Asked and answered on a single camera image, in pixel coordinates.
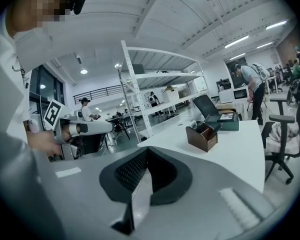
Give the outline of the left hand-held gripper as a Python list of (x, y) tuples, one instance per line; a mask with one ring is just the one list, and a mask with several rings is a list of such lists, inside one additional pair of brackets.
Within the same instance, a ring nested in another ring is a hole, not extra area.
[(43, 116), (45, 130), (51, 130), (54, 140), (60, 145), (62, 160), (75, 160), (80, 157), (81, 149), (74, 144), (74, 138), (107, 134), (114, 130), (111, 122), (83, 121), (71, 109), (55, 99), (51, 99)]

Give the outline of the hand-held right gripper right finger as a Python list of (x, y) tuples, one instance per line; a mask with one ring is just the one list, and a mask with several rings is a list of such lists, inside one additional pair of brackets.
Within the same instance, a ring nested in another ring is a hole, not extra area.
[(222, 166), (165, 148), (186, 164), (192, 184), (175, 203), (151, 207), (137, 240), (262, 240), (285, 214)]

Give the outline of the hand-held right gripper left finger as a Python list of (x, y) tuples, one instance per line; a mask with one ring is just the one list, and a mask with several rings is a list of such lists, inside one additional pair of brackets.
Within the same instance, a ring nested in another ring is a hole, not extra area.
[(150, 175), (129, 192), (115, 177), (118, 164), (147, 153), (145, 147), (104, 157), (51, 163), (37, 155), (42, 190), (39, 215), (61, 240), (152, 240)]

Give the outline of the brown compartment organizer box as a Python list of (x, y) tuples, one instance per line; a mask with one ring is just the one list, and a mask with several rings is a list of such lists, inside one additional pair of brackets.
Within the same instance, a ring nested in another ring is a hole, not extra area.
[(207, 126), (208, 129), (202, 133), (197, 132), (196, 129), (190, 126), (185, 128), (188, 143), (206, 153), (218, 143), (218, 131), (209, 125)]

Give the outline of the dark green picture box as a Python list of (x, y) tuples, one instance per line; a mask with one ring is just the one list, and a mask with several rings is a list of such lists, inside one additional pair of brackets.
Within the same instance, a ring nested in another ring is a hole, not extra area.
[(239, 130), (239, 117), (236, 112), (209, 115), (204, 122), (215, 131)]

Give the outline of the person's left hand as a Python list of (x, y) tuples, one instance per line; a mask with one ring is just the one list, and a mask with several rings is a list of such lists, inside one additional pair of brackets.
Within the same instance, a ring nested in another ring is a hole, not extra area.
[(51, 131), (42, 131), (38, 133), (27, 131), (26, 136), (27, 143), (31, 149), (43, 152), (48, 157), (62, 155), (61, 147), (55, 142)]

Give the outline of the black railing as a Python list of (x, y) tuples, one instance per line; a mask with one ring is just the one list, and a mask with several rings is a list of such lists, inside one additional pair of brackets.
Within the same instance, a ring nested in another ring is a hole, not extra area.
[(100, 89), (95, 89), (88, 92), (83, 92), (73, 96), (74, 103), (77, 105), (81, 103), (83, 98), (87, 98), (88, 100), (95, 100), (115, 94), (119, 94), (122, 92), (122, 88), (120, 85), (114, 85), (109, 87), (104, 87)]

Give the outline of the white table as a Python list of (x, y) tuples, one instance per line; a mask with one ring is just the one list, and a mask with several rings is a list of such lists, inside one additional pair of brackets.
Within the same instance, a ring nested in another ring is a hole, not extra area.
[(240, 121), (238, 131), (219, 131), (217, 138), (218, 143), (204, 152), (188, 143), (186, 124), (179, 122), (137, 146), (163, 148), (216, 163), (263, 193), (265, 153), (257, 121)]

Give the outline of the white perforated basket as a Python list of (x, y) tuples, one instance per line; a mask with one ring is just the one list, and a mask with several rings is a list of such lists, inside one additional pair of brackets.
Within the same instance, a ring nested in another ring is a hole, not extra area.
[(178, 100), (180, 98), (178, 89), (171, 85), (167, 86), (162, 93), (162, 98), (165, 103)]

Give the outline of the white metal shelving rack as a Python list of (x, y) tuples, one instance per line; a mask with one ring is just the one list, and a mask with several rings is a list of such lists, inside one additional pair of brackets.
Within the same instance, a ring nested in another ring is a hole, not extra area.
[[(155, 132), (150, 117), (160, 113), (168, 115), (181, 103), (208, 94), (206, 76), (200, 62), (182, 54), (165, 50), (128, 46), (121, 40), (122, 60), (116, 64), (124, 103), (137, 141), (149, 139)], [(178, 89), (179, 99), (164, 102), (162, 93), (167, 86)], [(148, 101), (154, 92), (159, 105)]]

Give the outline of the person's white shirt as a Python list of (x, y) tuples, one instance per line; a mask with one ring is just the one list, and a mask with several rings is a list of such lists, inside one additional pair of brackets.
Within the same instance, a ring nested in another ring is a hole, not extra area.
[(6, 28), (4, 10), (0, 15), (0, 133), (27, 145), (25, 123), (30, 120), (28, 98), (15, 41)]

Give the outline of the beige cloth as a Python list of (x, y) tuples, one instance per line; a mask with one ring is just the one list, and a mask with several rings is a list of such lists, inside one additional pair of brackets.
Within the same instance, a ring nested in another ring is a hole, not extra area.
[[(271, 132), (265, 139), (265, 150), (267, 152), (279, 153), (281, 149), (282, 129), (281, 123), (275, 122), (271, 126)], [(287, 125), (287, 137), (285, 154), (295, 155), (300, 151), (300, 131), (298, 123)]]

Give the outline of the black swivel office chair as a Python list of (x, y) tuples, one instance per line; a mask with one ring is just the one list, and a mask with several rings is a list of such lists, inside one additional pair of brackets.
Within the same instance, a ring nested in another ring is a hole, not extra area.
[(265, 156), (265, 160), (271, 161), (272, 165), (264, 180), (267, 181), (275, 165), (279, 165), (279, 169), (287, 173), (288, 179), (285, 184), (289, 185), (294, 175), (285, 163), (285, 157), (300, 157), (300, 101), (296, 116), (280, 113), (270, 114), (268, 118), (261, 137), (265, 151), (271, 153)]

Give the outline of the white microwave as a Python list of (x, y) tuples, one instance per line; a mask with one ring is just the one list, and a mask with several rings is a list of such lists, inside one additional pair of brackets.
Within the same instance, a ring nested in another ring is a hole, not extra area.
[(247, 101), (249, 98), (248, 87), (230, 88), (219, 92), (219, 101), (221, 104), (232, 103), (236, 101)]

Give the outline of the white backpack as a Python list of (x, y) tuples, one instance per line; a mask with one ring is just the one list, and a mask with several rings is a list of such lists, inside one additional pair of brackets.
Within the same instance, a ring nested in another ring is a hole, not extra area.
[(250, 66), (258, 74), (262, 81), (265, 81), (270, 77), (270, 72), (262, 64), (254, 62)]

